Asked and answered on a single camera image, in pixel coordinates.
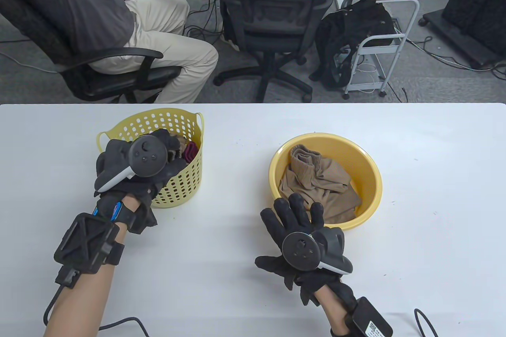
black glove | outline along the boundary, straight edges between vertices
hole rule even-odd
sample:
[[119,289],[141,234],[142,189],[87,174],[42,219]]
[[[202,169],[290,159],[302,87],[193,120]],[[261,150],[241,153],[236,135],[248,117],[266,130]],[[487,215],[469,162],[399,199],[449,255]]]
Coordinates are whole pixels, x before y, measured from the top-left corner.
[[[267,231],[271,235],[274,242],[281,249],[284,238],[293,232],[304,232],[311,234],[315,230],[324,226],[323,206],[320,203],[311,205],[311,221],[304,207],[304,199],[298,193],[293,193],[289,197],[289,201],[279,198],[274,202],[274,209],[278,214],[282,224],[276,218],[273,210],[264,209],[260,216],[264,222]],[[352,312],[357,301],[353,295],[353,291],[347,285],[341,283],[342,275],[331,271],[316,269],[314,271],[299,271],[291,266],[283,256],[259,256],[255,260],[257,267],[273,272],[284,278],[286,288],[290,291],[293,284],[300,286],[300,299],[304,305],[309,301],[318,306],[319,302],[314,296],[314,292],[318,291],[324,285],[328,285],[332,291],[343,301],[348,312]]]
[[[152,136],[159,138],[167,148],[168,161],[165,167],[155,176],[149,178],[141,178],[135,175],[132,179],[125,179],[109,191],[99,193],[95,192],[95,196],[100,195],[100,200],[97,202],[99,213],[109,218],[112,216],[112,207],[100,207],[101,204],[106,203],[115,204],[128,193],[137,198],[141,205],[135,212],[136,219],[130,232],[141,234],[147,226],[155,226],[157,219],[151,210],[152,200],[159,194],[162,187],[166,186],[170,178],[179,174],[179,172],[186,167],[186,161],[181,158],[179,152],[179,140],[175,136],[170,136],[166,129],[158,129],[151,133]],[[118,166],[128,166],[128,150],[132,142],[112,139],[107,144],[103,153],[99,155],[96,160],[96,175],[99,176],[103,171],[115,168]],[[109,214],[103,214],[103,209],[107,209]]]

chair armrest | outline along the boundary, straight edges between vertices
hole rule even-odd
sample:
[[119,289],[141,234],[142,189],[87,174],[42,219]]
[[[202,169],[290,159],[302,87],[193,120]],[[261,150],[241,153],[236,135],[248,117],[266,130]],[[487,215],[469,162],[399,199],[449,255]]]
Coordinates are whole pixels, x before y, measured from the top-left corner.
[[90,64],[101,59],[111,58],[114,56],[122,55],[137,55],[150,58],[151,62],[154,59],[162,59],[163,54],[156,50],[143,49],[139,47],[120,47],[114,49],[106,49],[99,51],[90,51],[83,54],[73,56],[71,59],[62,61],[55,65],[56,71],[63,73],[72,70],[85,64]]

blue label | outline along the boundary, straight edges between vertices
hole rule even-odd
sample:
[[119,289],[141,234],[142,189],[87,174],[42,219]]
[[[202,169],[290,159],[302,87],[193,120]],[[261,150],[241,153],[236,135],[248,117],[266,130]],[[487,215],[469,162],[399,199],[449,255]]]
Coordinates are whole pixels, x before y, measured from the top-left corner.
[[111,221],[114,221],[116,220],[116,218],[118,218],[119,211],[121,211],[121,206],[122,206],[121,202],[119,201],[114,207],[114,212],[112,213]]

office chair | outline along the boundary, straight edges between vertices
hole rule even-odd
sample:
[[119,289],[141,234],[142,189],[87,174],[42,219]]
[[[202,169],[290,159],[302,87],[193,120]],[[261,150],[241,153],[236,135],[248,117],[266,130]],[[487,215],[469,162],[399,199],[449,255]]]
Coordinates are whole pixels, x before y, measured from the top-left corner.
[[[115,96],[117,102],[124,95],[128,102],[135,103],[134,91],[161,89],[181,71],[180,67],[151,68],[154,59],[163,58],[163,54],[149,49],[121,47],[74,54],[67,37],[25,0],[0,0],[0,13],[45,52],[74,96],[87,102]],[[88,66],[122,55],[143,56],[139,70],[105,75]]]
[[303,102],[311,102],[313,88],[281,70],[291,60],[302,65],[316,29],[334,0],[222,0],[230,16],[237,45],[251,53],[258,66],[219,73],[213,83],[240,76],[260,76],[257,102],[263,102],[271,79],[279,79],[302,90]]

white table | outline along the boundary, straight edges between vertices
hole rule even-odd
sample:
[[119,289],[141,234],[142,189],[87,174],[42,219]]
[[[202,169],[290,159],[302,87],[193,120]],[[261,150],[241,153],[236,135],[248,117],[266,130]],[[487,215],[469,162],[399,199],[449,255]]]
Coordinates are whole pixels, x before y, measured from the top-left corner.
[[[42,335],[57,288],[54,250],[74,216],[94,207],[94,137],[154,107],[0,106],[1,336]],[[504,335],[504,105],[181,108],[206,117],[202,186],[183,206],[157,211],[157,227],[128,236],[104,322],[137,316],[152,337],[329,336],[323,310],[303,307],[298,291],[253,264],[278,254],[259,217],[272,203],[271,157],[317,131],[357,142],[383,176],[380,208],[346,232],[355,270],[345,281],[356,295],[398,337],[418,336],[415,307],[441,337]],[[142,334],[131,324],[101,335]]]

